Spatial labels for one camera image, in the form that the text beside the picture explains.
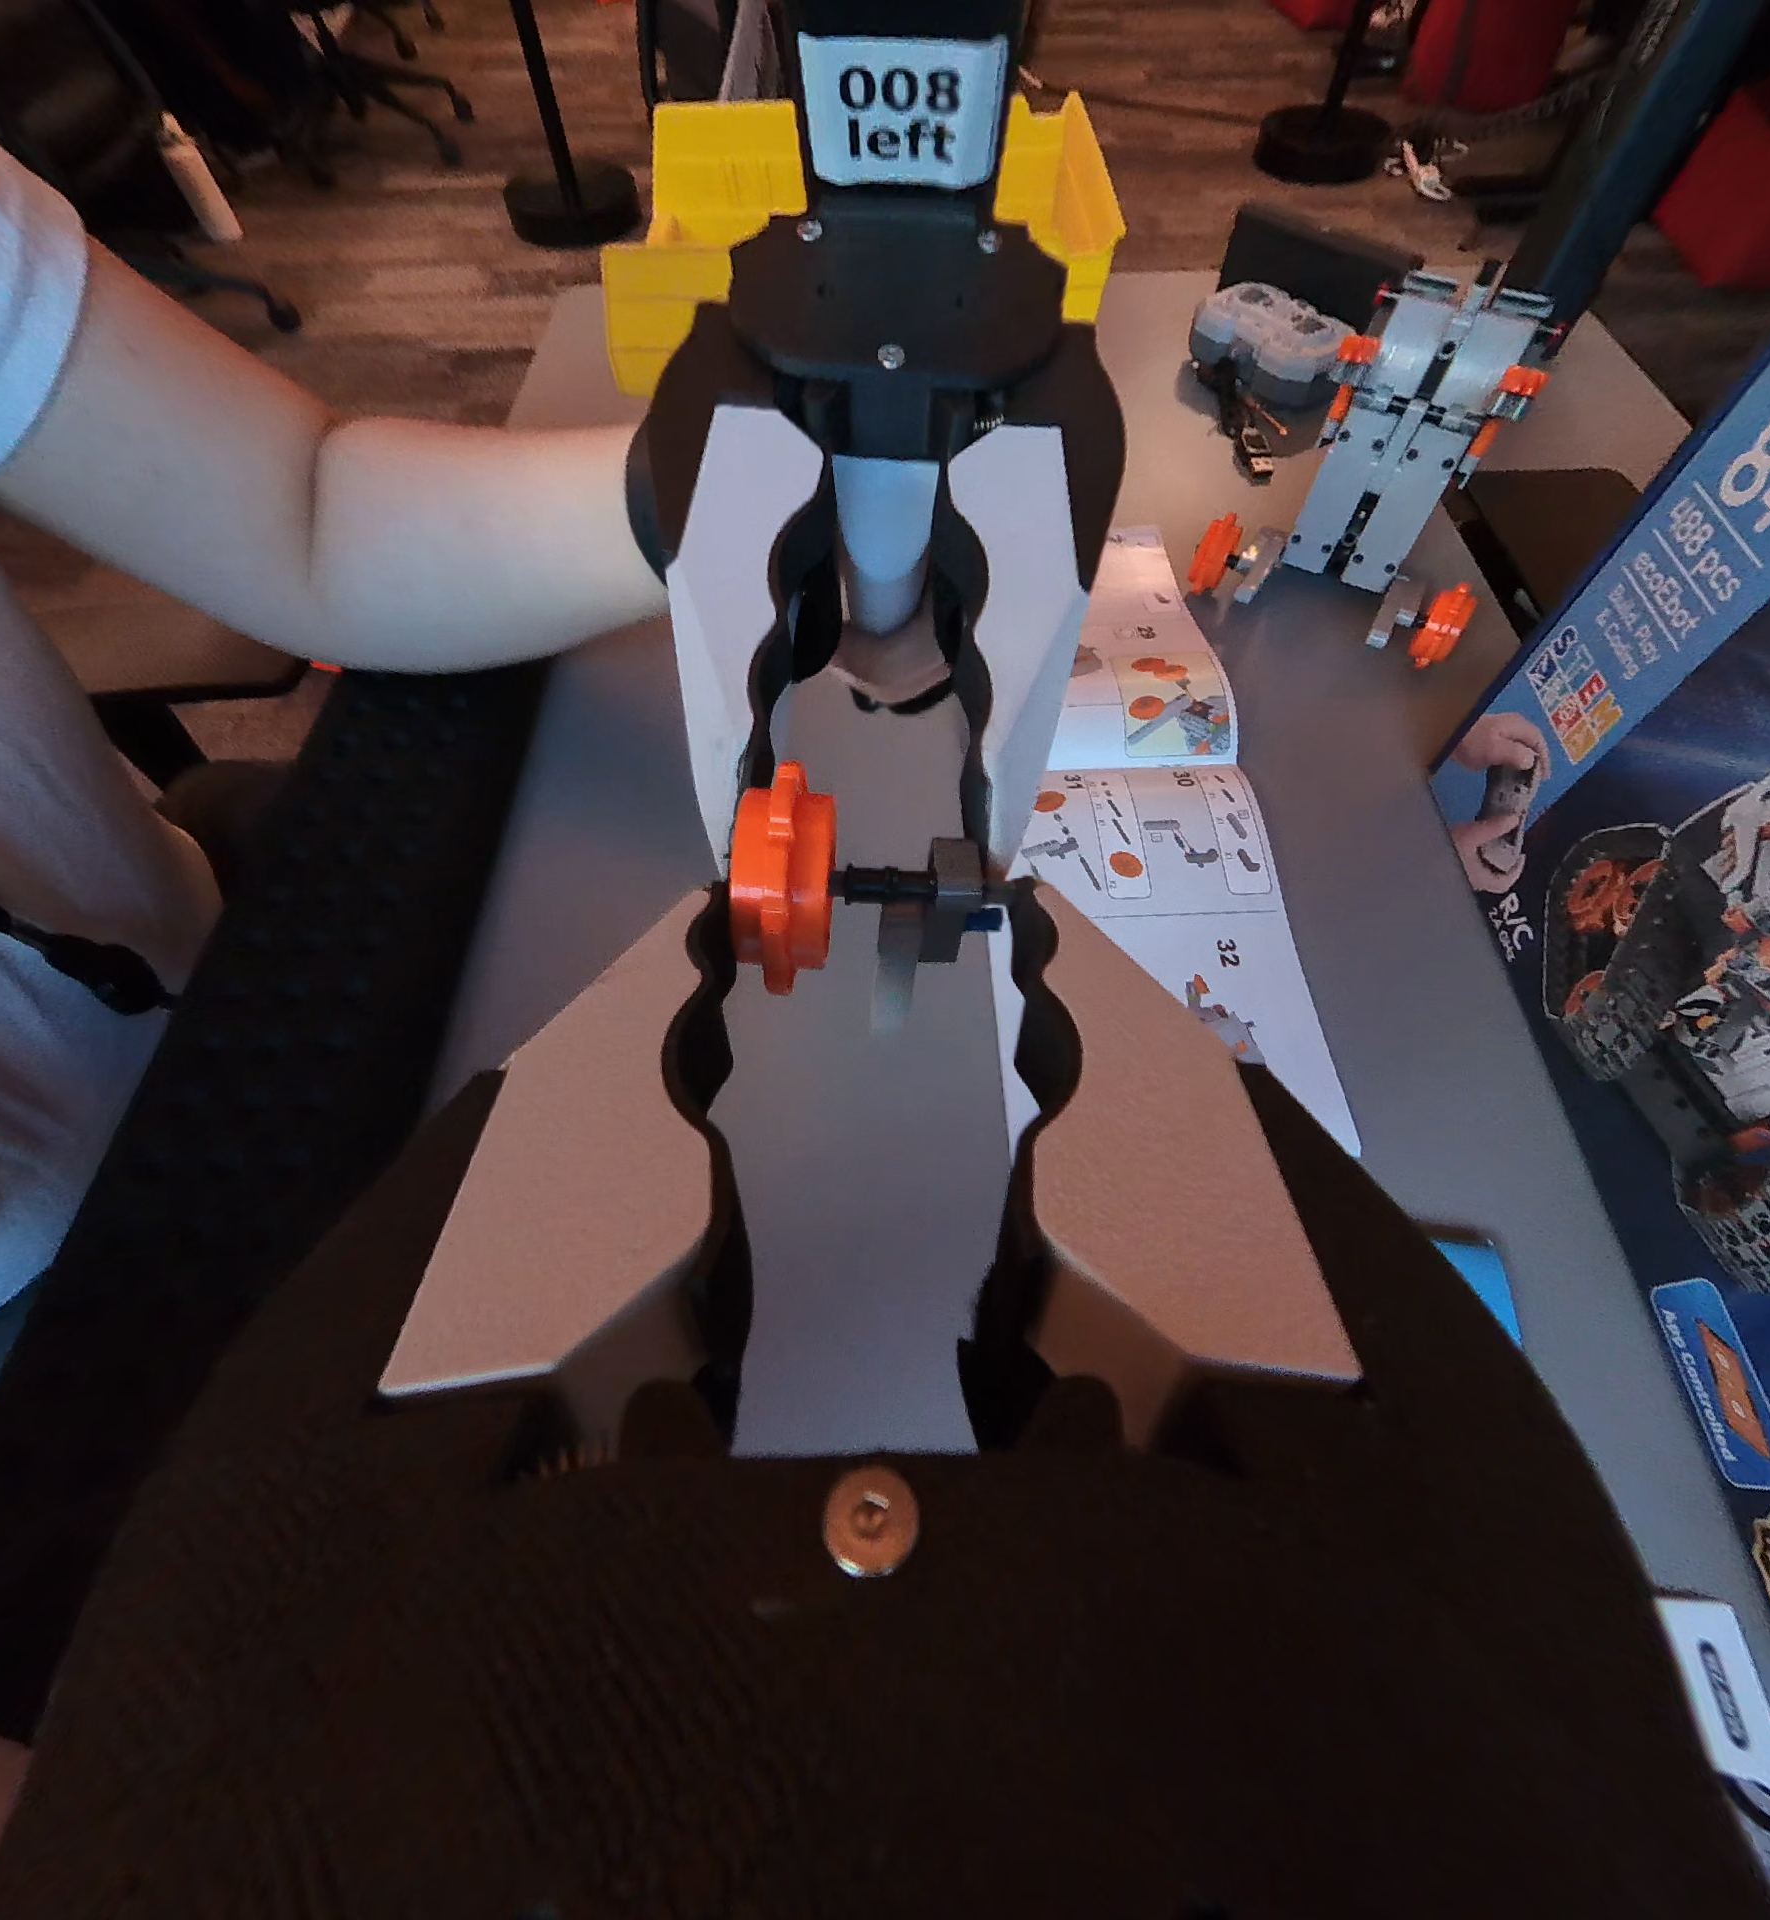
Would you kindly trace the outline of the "dark blue robot kit box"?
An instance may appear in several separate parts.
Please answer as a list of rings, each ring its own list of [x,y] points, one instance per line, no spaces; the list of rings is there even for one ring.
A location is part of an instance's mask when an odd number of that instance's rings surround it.
[[[1513,719],[1489,926],[1770,1603],[1770,348],[1457,750]]]

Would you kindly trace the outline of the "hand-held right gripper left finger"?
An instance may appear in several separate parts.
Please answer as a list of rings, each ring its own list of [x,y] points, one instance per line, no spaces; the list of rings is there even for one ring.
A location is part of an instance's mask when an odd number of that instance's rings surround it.
[[[680,900],[515,1051],[377,1390],[536,1384],[573,1440],[697,1386],[733,1433],[743,1210],[708,1110],[731,1071],[725,886]]]

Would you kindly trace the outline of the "white instruction booklet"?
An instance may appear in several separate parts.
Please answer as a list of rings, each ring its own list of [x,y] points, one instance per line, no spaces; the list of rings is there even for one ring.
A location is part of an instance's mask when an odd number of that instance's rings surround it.
[[[1105,542],[1013,870],[1054,885],[1360,1156],[1237,766],[1234,687],[1154,525]]]

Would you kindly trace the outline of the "grey desk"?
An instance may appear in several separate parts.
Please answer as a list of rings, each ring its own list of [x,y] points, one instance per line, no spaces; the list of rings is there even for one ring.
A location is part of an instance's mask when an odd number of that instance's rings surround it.
[[[1496,1241],[1524,1349],[1593,1455],[1655,1586],[1730,1599],[1770,1664],[1770,1607],[1636,1296],[1545,1064],[1426,785],[1510,659],[1480,613],[1414,674],[1318,582],[1227,636],[1304,969],[1362,1163],[1405,1212]],[[497,1065],[699,883],[665,620],[550,674],[450,1021],[436,1097]],[[1009,1169],[986,941],[870,1028],[874,914],[787,999],[729,997],[715,1115],[756,1263],[738,1436],[753,1451],[969,1440],[954,1339],[994,1257]]]

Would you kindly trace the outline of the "black stand pole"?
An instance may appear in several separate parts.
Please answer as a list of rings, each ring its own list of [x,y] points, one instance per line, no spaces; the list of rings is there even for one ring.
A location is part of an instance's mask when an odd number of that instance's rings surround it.
[[[1347,104],[1372,11],[1372,1],[1355,1],[1319,104],[1276,108],[1261,120],[1261,173],[1289,183],[1351,183],[1381,168],[1396,142],[1393,127],[1374,109]]]
[[[515,234],[553,251],[617,243],[641,224],[632,171],[605,156],[573,161],[534,3],[509,1],[509,9],[550,156],[547,173],[513,175],[503,181],[503,204]]]

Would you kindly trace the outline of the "person's pale shirt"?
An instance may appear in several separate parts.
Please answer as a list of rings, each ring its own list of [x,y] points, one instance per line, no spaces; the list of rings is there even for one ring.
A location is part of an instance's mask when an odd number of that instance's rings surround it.
[[[87,253],[74,208],[0,149],[0,466],[53,397]],[[178,986],[214,926],[207,855],[114,752],[0,575],[0,907],[142,954]],[[164,1033],[0,935],[0,1309],[53,1260]]]

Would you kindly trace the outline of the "grey toy robot chassis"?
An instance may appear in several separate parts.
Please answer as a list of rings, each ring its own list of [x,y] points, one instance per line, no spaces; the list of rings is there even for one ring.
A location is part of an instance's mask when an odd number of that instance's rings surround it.
[[[1510,287],[1496,259],[1471,282],[1411,271],[1383,286],[1366,332],[1339,348],[1323,460],[1298,522],[1245,532],[1237,572],[1212,590],[1213,602],[1250,602],[1280,567],[1295,567],[1378,592],[1370,646],[1401,626],[1414,632],[1438,590],[1401,564],[1448,486],[1544,389],[1563,333],[1552,301]]]

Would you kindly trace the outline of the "black perforated beam with axle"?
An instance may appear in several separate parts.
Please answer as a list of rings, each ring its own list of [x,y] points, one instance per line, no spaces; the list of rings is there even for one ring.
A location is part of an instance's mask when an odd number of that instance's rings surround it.
[[[883,1036],[905,1021],[917,967],[954,964],[969,931],[994,931],[1012,889],[987,877],[971,839],[934,838],[923,867],[845,865],[833,870],[830,894],[880,907],[872,1032]]]

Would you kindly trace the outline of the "blue manual booklet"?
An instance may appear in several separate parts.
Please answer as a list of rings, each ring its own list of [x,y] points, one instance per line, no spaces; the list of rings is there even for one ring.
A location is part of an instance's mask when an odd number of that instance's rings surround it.
[[[1486,1234],[1462,1228],[1427,1226],[1431,1244],[1448,1260],[1473,1294],[1492,1313],[1503,1331],[1522,1347],[1522,1319],[1512,1278],[1500,1252]]]

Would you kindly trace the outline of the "person's left hand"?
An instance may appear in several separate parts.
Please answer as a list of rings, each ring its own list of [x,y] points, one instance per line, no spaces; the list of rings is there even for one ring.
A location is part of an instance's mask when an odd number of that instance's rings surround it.
[[[950,663],[923,610],[883,636],[846,623],[828,672],[850,687],[864,712],[917,713],[953,692]]]

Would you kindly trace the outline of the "yellow plastic bin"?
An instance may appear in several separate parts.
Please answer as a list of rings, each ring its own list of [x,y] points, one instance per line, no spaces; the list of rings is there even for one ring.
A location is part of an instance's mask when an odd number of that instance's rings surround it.
[[[1093,321],[1125,221],[1079,94],[1037,111],[1009,100],[994,217],[1021,224],[1067,273],[1063,316]],[[617,387],[650,397],[697,305],[729,298],[731,251],[806,212],[798,111],[780,101],[667,104],[653,120],[653,220],[603,248]]]

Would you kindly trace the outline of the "person's left forearm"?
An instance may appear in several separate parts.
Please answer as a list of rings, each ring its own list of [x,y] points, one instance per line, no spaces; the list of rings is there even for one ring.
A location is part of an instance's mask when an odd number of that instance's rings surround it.
[[[338,419],[99,244],[0,505],[302,659],[452,672],[667,610],[631,436]]]

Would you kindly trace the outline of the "red bin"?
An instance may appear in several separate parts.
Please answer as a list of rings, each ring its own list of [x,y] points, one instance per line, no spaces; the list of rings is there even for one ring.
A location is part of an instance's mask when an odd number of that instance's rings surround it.
[[[1581,1],[1427,1],[1401,97],[1473,111],[1519,108],[1554,70]]]
[[[1653,221],[1697,282],[1770,292],[1770,82],[1734,92]]]

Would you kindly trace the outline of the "printed sticker sheet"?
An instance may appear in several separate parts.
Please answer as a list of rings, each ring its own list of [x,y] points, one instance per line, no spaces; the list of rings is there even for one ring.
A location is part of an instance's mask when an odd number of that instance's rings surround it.
[[[1719,1599],[1659,1598],[1706,1756],[1770,1883],[1770,1705],[1738,1613]]]

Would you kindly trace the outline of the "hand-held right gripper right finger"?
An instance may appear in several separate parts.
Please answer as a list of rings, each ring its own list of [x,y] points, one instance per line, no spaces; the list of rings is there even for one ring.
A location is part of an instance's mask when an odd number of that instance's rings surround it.
[[[1054,886],[1017,883],[1015,1148],[969,1337],[969,1422],[1015,1442],[1097,1377],[1153,1445],[1208,1377],[1347,1388],[1358,1360],[1234,1051]]]

